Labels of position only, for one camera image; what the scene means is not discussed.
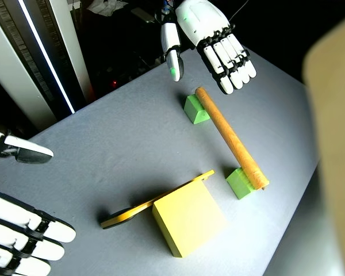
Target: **crumpled plastic bag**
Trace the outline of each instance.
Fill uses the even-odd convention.
[[[102,16],[112,16],[113,12],[124,7],[127,3],[118,0],[94,0],[87,10]]]

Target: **gray table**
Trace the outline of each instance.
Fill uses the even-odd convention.
[[[165,65],[32,140],[53,150],[45,165],[0,160],[0,191],[72,224],[76,239],[51,275],[262,275],[315,170],[305,87],[256,54],[258,76],[224,95],[199,55],[183,54],[174,83]],[[237,200],[224,177],[238,167],[211,121],[193,125],[185,97],[204,86],[270,180]],[[146,210],[102,230],[97,216],[140,203],[214,169],[206,187],[229,226],[187,258],[174,258]]]

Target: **wooden dowel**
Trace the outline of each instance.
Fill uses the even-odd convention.
[[[206,90],[203,87],[199,87],[195,90],[195,94],[208,115],[210,115],[214,125],[224,138],[253,187],[255,189],[260,189],[267,186],[270,183],[269,180],[262,173],[257,163],[239,140],[238,136],[214,104]]]

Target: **green foam block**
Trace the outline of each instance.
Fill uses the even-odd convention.
[[[184,111],[193,124],[199,124],[210,119],[207,111],[201,105],[196,95],[190,95],[186,98]]]
[[[231,189],[239,200],[247,194],[255,191],[242,168],[237,168],[231,175],[229,175],[226,181],[229,183]]]

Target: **yellow block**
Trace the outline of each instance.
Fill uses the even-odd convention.
[[[226,225],[202,180],[195,180],[154,202],[152,213],[172,254],[185,257]]]

